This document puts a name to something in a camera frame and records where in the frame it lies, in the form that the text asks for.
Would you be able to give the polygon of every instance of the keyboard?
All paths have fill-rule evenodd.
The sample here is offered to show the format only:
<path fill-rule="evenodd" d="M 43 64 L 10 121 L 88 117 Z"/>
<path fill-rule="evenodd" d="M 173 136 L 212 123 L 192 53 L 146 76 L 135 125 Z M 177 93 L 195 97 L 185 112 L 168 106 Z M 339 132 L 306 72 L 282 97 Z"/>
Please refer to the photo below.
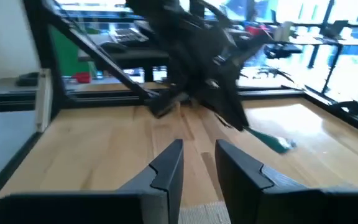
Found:
<path fill-rule="evenodd" d="M 110 32 L 110 37 L 118 44 L 133 48 L 150 47 L 149 38 L 134 28 L 116 29 Z"/>

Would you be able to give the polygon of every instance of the green panel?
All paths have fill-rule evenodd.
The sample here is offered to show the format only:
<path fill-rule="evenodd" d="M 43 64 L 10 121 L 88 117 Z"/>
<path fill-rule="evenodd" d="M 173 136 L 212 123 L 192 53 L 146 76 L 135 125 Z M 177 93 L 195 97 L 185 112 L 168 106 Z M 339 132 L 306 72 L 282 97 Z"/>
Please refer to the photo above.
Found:
<path fill-rule="evenodd" d="M 98 30 L 88 29 L 90 34 L 98 34 Z M 71 77 L 78 72 L 90 72 L 93 77 L 96 76 L 94 69 L 90 69 L 92 62 L 78 61 L 78 47 L 71 40 L 65 37 L 56 28 L 50 29 L 52 40 L 55 46 L 55 52 L 59 62 L 60 72 L 62 76 Z"/>

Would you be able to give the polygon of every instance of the black bracket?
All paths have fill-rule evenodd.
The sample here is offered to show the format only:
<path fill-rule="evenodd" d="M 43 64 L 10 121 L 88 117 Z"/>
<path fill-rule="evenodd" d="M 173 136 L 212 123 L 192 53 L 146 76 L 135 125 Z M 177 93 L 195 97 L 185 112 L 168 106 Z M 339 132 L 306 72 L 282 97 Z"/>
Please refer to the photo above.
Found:
<path fill-rule="evenodd" d="M 340 103 L 335 103 L 331 105 L 332 108 L 335 110 L 343 110 L 346 108 L 349 110 L 351 115 L 357 116 L 358 115 L 358 102 L 357 101 L 344 101 Z"/>

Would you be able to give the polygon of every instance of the wooden floor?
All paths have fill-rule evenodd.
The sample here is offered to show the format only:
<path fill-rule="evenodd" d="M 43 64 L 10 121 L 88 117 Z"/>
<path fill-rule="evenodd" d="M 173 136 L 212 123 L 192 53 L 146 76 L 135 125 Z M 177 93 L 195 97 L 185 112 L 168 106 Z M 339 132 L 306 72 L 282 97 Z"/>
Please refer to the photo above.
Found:
<path fill-rule="evenodd" d="M 214 114 L 181 107 L 155 119 L 143 106 L 64 110 L 0 192 L 114 190 L 174 139 L 184 139 L 182 207 L 222 200 L 214 142 L 226 139 L 310 187 L 358 187 L 358 131 L 304 99 L 244 102 L 251 125 L 292 138 L 276 154 L 249 133 L 227 129 Z"/>

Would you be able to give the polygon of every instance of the red object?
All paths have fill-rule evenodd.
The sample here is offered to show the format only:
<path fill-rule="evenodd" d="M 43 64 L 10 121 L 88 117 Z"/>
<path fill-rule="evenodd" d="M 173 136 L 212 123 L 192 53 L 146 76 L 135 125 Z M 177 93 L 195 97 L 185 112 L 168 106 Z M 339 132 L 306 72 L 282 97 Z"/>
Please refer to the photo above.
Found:
<path fill-rule="evenodd" d="M 252 26 L 247 27 L 247 32 L 252 34 L 252 35 L 256 35 L 260 31 L 261 31 L 261 29 L 259 27 L 252 27 Z"/>
<path fill-rule="evenodd" d="M 91 83 L 91 75 L 89 72 L 76 73 L 73 75 L 73 78 L 75 78 L 78 83 Z"/>
<path fill-rule="evenodd" d="M 259 27 L 254 27 L 254 26 L 246 27 L 246 31 L 252 35 L 259 34 L 263 30 L 268 30 L 268 28 L 265 25 L 260 25 Z"/>

